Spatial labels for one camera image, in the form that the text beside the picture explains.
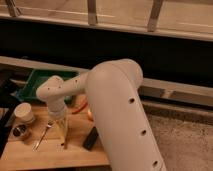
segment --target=black object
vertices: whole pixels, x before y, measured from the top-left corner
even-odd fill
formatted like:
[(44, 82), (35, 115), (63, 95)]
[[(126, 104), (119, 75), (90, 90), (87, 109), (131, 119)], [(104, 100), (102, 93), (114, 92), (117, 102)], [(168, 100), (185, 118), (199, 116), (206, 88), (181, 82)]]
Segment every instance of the black object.
[(10, 95), (18, 88), (16, 84), (10, 81), (12, 76), (13, 71), (11, 70), (0, 71), (0, 108), (9, 108), (7, 113), (5, 113), (0, 120), (0, 157), (12, 128), (11, 126), (6, 127), (6, 124), (10, 119), (13, 110), (20, 103), (17, 98)]
[(96, 140), (98, 138), (98, 132), (96, 127), (93, 127), (88, 136), (86, 137), (83, 147), (87, 150), (91, 150), (93, 145), (95, 144)]

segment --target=orange object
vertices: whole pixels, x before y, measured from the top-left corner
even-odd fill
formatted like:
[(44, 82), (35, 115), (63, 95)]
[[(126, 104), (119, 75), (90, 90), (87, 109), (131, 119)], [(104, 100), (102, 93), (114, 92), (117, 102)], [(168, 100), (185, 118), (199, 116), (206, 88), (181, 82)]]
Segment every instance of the orange object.
[(90, 121), (93, 121), (93, 116), (92, 116), (92, 112), (90, 111), (90, 109), (87, 110), (87, 118), (88, 118)]
[(72, 114), (78, 114), (79, 112), (81, 112), (86, 106), (88, 105), (88, 103), (87, 103), (87, 99), (85, 98), (84, 100), (83, 100), (83, 102), (80, 104), (80, 106), (77, 108), (77, 109), (75, 109), (74, 111), (72, 111)]

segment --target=cup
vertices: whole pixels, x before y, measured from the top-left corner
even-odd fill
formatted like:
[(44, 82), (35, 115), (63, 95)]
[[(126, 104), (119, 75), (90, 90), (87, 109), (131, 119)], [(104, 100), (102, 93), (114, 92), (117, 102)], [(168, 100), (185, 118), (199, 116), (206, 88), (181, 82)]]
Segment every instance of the cup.
[(19, 140), (25, 140), (30, 135), (30, 131), (26, 125), (21, 124), (13, 128), (13, 136)]
[(26, 124), (32, 123), (35, 120), (32, 107), (29, 103), (21, 103), (16, 106), (14, 114), (17, 118)]

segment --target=white cup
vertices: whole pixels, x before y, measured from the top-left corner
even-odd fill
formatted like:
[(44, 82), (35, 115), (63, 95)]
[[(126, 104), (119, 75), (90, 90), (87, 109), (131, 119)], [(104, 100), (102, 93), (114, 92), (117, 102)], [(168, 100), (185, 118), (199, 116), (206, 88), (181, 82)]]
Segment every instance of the white cup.
[(29, 103), (21, 103), (16, 106), (14, 114), (24, 123), (32, 123), (35, 120), (32, 107)]

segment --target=railing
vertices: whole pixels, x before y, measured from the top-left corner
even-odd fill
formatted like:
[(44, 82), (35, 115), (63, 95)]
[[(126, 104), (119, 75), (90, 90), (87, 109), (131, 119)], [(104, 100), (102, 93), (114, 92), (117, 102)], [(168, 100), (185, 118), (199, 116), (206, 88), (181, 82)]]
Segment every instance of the railing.
[(212, 0), (0, 0), (0, 17), (213, 41)]

